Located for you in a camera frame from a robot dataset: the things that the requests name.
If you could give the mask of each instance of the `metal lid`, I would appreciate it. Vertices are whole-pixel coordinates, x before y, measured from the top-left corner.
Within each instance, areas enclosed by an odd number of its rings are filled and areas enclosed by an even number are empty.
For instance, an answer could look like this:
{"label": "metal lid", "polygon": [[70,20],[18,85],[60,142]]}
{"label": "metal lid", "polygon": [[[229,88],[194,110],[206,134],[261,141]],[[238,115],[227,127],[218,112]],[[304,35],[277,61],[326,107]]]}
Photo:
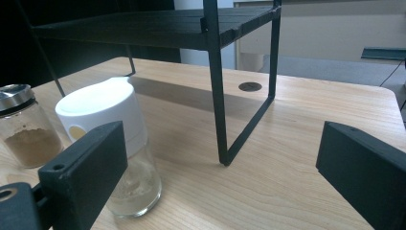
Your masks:
{"label": "metal lid", "polygon": [[4,111],[34,98],[34,92],[28,84],[9,84],[0,87],[0,111]]}

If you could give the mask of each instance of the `clear glass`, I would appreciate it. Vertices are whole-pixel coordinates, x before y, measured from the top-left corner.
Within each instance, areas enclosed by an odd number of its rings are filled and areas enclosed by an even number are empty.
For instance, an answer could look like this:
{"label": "clear glass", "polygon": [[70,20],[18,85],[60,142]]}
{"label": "clear glass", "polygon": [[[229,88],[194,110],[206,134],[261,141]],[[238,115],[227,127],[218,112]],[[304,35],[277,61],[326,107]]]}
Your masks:
{"label": "clear glass", "polygon": [[147,142],[128,158],[128,168],[106,206],[119,217],[139,217],[156,204],[161,191],[161,177],[156,171]]}
{"label": "clear glass", "polygon": [[37,102],[0,117],[0,138],[24,168],[44,165],[62,150],[62,143]]}

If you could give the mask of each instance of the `wooden table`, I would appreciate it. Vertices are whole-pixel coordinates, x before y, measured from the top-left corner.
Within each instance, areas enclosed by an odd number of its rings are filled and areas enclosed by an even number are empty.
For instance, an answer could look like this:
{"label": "wooden table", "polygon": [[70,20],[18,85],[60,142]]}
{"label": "wooden table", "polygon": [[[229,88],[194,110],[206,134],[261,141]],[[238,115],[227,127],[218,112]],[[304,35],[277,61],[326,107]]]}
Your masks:
{"label": "wooden table", "polygon": [[[315,168],[325,121],[358,127],[406,151],[395,94],[385,88],[279,76],[277,96],[230,167],[218,163],[209,69],[135,59],[133,84],[163,179],[161,200],[141,218],[103,209],[94,229],[371,229]],[[116,58],[61,80],[67,93],[129,72]],[[267,75],[225,70],[231,143],[266,98]],[[262,83],[243,92],[246,81]],[[65,146],[50,82],[34,89]],[[37,183],[0,146],[0,184]]]}

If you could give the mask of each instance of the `black metal shelf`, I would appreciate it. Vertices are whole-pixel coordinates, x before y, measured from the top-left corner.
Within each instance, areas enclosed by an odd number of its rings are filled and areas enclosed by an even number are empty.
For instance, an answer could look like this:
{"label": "black metal shelf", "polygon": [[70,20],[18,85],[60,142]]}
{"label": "black metal shelf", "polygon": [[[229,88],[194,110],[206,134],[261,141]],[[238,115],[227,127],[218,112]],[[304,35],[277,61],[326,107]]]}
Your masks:
{"label": "black metal shelf", "polygon": [[[221,48],[279,17],[281,7],[218,9]],[[115,13],[34,27],[38,37],[209,49],[203,10]]]}
{"label": "black metal shelf", "polygon": [[[272,7],[230,9],[219,9],[217,0],[202,1],[203,10],[119,12],[31,26],[31,29],[62,96],[64,95],[63,90],[40,45],[39,38],[123,44],[128,51],[131,74],[135,73],[135,68],[128,49],[129,45],[207,51],[212,81],[218,157],[221,164],[228,166],[275,98],[282,0],[274,0]],[[223,47],[270,21],[272,21],[272,32],[268,97],[228,148],[220,51]]]}

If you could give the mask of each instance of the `spice jar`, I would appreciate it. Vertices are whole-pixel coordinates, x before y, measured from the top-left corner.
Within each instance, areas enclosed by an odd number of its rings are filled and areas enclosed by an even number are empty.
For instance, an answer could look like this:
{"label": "spice jar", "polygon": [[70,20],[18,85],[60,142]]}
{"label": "spice jar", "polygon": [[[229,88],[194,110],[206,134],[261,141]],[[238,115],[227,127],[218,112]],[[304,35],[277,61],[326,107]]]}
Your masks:
{"label": "spice jar", "polygon": [[130,78],[111,78],[81,88],[57,103],[56,114],[73,142],[95,127],[123,121],[128,167],[106,206],[119,217],[139,217],[156,204],[161,177]]}
{"label": "spice jar", "polygon": [[63,150],[28,84],[0,87],[0,139],[24,168],[44,165]]}

